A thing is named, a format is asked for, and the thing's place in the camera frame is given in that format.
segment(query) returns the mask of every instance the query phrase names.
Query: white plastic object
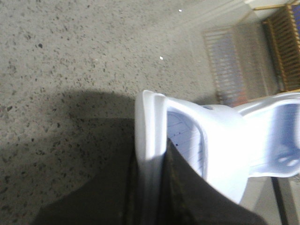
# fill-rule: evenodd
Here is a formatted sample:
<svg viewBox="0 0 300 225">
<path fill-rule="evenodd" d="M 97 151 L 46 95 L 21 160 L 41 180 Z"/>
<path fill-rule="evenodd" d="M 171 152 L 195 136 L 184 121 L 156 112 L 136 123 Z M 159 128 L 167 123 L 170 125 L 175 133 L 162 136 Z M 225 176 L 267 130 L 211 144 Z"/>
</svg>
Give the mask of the white plastic object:
<svg viewBox="0 0 300 225">
<path fill-rule="evenodd" d="M 300 172 L 300 93 L 284 93 L 235 107 L 252 139 L 249 177 Z"/>
<path fill-rule="evenodd" d="M 239 203 L 248 177 L 299 173 L 299 117 L 300 93 L 235 108 L 140 93 L 135 102 L 135 151 L 141 223 L 151 224 L 157 213 L 167 137 L 199 176 Z"/>
<path fill-rule="evenodd" d="M 225 105 L 200 106 L 151 91 L 135 102 L 135 152 L 142 221 L 155 215 L 167 135 L 192 168 L 238 203 L 249 174 L 243 117 Z"/>
</svg>

